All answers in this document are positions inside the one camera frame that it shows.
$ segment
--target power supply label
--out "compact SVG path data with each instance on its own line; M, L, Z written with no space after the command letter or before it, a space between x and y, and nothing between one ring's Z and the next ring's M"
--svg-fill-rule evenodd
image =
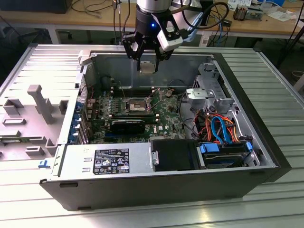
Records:
M130 172L129 149L96 150L93 173L117 174Z

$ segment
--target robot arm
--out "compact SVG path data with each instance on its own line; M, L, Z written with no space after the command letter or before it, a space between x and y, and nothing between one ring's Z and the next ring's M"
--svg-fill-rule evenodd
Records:
M205 12L210 12L212 7L212 5L208 7ZM191 18L194 18L192 23L186 19L183 12L186 9L192 12ZM154 50L156 72L159 62L168 60L174 49L182 45L183 41L195 31L202 16L200 0L137 0L135 32L123 36L127 56L137 60L139 71L143 52Z

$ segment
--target side panel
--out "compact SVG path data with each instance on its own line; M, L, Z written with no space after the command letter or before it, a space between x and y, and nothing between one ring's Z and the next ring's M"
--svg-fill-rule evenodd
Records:
M223 173L45 182L40 185L67 210L132 207L240 198L273 169Z
M269 153L273 162L280 167L278 172L272 176L267 182L274 182L284 174L291 170L291 166L288 163L286 157L282 153L281 149L275 142L273 136L265 126L263 120L257 113L256 109L252 105L248 96L246 95L244 89L238 82L237 78L233 74L231 68L228 66L227 62L221 54L215 54L215 59L218 62L220 69L225 74L231 90L235 93L237 99L241 103L242 108L244 109L249 121L253 125L258 137L265 146L267 152Z

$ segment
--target electronic equipment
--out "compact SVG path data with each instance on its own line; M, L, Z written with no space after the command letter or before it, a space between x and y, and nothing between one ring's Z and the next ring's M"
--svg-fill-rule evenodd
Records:
M223 2L210 4L200 0L138 0L135 32L123 35L125 51L128 58L137 61L137 71L141 70L140 61L145 50L155 51L153 71L157 72L159 62L168 60L184 40L191 41L197 29L207 29L220 23L218 21L209 27L199 27L208 20L212 7L216 5L226 7L224 19L229 8Z
M261 20L263 16L263 11L260 9L260 7L248 7L245 19L248 20Z
M238 4L236 7L236 10L233 13L233 19L234 20L244 20L247 10L248 10L247 6L241 6Z
M74 76L1 97L0 160L53 157L40 185L67 210L243 197L290 170L221 50L178 48L152 73L153 53L138 72L123 47L90 47Z
M1 0L2 11L66 13L73 0Z

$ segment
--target table leg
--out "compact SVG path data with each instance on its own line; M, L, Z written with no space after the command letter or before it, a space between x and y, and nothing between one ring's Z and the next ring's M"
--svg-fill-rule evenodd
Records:
M206 47L209 41L209 37L212 36L213 31L204 31L201 35L199 47Z
M92 43L93 40L92 40L92 35L91 35L91 31L90 31L90 30L87 30L87 31L86 31L86 36L87 36L87 41L88 41L88 43L89 43L89 44Z
M5 29L5 27L0 27L0 38L1 39L4 39L6 37L6 35L5 35L4 31L3 31L4 29Z
M51 41L53 44L60 44L60 37L59 37L59 34L56 30L56 27L55 26L48 26L47 27L47 30L48 30L48 33L49 33L49 36L51 37Z
M294 89L299 92L303 88L303 86L304 86L304 74L296 82L296 84L294 85Z

